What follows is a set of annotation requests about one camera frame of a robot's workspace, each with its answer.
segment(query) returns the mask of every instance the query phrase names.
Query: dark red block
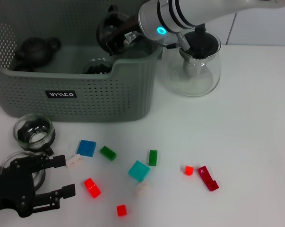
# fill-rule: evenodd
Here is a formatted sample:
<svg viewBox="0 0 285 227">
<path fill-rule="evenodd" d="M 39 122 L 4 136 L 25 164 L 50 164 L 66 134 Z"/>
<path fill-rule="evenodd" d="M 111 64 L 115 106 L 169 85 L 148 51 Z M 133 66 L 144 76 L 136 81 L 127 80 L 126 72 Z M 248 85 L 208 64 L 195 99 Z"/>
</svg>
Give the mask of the dark red block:
<svg viewBox="0 0 285 227">
<path fill-rule="evenodd" d="M 117 215 L 119 217 L 127 215 L 127 207 L 125 205 L 120 205 L 117 207 Z"/>
<path fill-rule="evenodd" d="M 204 184 L 207 186 L 207 188 L 211 192 L 219 188 L 217 182 L 212 179 L 212 177 L 210 176 L 210 174 L 209 174 L 209 172 L 205 166 L 199 168 L 198 173 L 199 173 L 201 179 L 203 180 Z"/>
<path fill-rule="evenodd" d="M 90 192 L 90 194 L 93 196 L 93 198 L 96 198 L 98 195 L 100 195 L 100 190 L 94 183 L 94 181 L 89 178 L 84 182 L 86 188 Z"/>
</svg>

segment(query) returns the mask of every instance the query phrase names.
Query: blue indicator light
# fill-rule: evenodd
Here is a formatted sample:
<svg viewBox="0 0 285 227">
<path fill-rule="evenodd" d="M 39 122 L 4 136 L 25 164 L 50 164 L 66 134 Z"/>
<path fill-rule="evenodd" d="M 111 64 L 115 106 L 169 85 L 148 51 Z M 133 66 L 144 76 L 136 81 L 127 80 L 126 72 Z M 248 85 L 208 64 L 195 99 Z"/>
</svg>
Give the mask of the blue indicator light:
<svg viewBox="0 0 285 227">
<path fill-rule="evenodd" d="M 165 30 L 164 27 L 158 27 L 158 28 L 157 28 L 157 32 L 158 32 L 159 34 L 162 34 L 162 35 L 166 34 L 166 30 Z"/>
</svg>

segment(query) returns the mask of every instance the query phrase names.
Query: small red cube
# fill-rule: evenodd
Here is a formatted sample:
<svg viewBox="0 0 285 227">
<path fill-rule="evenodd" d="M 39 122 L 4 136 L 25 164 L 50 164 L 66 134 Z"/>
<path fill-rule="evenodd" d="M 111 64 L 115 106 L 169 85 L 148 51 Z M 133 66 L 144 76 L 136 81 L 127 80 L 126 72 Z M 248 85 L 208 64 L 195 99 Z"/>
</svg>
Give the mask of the small red cube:
<svg viewBox="0 0 285 227">
<path fill-rule="evenodd" d="M 120 205 L 117 207 L 117 215 L 119 217 L 127 215 L 127 207 L 125 205 Z"/>
<path fill-rule="evenodd" d="M 194 167 L 191 167 L 191 166 L 186 166 L 186 167 L 185 167 L 184 173 L 185 173 L 187 176 L 193 175 L 193 172 L 194 172 Z"/>
<path fill-rule="evenodd" d="M 96 198 L 98 195 L 100 195 L 100 190 L 99 188 L 96 186 L 96 184 L 94 183 L 94 181 L 89 178 L 84 182 L 86 188 L 88 189 L 88 191 L 91 193 L 93 198 Z"/>
</svg>

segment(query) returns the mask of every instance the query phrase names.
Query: blue block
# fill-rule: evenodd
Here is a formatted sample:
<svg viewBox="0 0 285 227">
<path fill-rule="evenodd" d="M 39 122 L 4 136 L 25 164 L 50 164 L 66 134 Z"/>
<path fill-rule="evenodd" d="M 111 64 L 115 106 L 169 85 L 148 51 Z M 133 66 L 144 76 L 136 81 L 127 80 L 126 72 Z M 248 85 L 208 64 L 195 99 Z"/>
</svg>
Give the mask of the blue block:
<svg viewBox="0 0 285 227">
<path fill-rule="evenodd" d="M 77 153 L 83 156 L 93 157 L 95 147 L 96 147 L 96 142 L 81 140 Z"/>
<path fill-rule="evenodd" d="M 149 171 L 150 168 L 148 166 L 136 161 L 133 167 L 130 169 L 129 175 L 139 182 L 142 182 L 146 178 Z"/>
</svg>

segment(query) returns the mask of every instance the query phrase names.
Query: green block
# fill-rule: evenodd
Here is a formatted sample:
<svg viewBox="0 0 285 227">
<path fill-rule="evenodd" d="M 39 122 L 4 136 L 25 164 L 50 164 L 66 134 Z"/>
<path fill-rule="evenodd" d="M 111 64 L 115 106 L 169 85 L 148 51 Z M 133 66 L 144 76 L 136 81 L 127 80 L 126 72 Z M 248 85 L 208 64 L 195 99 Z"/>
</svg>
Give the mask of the green block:
<svg viewBox="0 0 285 227">
<path fill-rule="evenodd" d="M 150 157 L 148 158 L 148 165 L 149 166 L 156 166 L 157 165 L 157 153 L 156 150 L 150 150 Z"/>
<path fill-rule="evenodd" d="M 111 149 L 109 149 L 106 146 L 101 148 L 100 153 L 111 161 L 113 161 L 117 156 L 114 151 L 112 151 Z"/>
</svg>

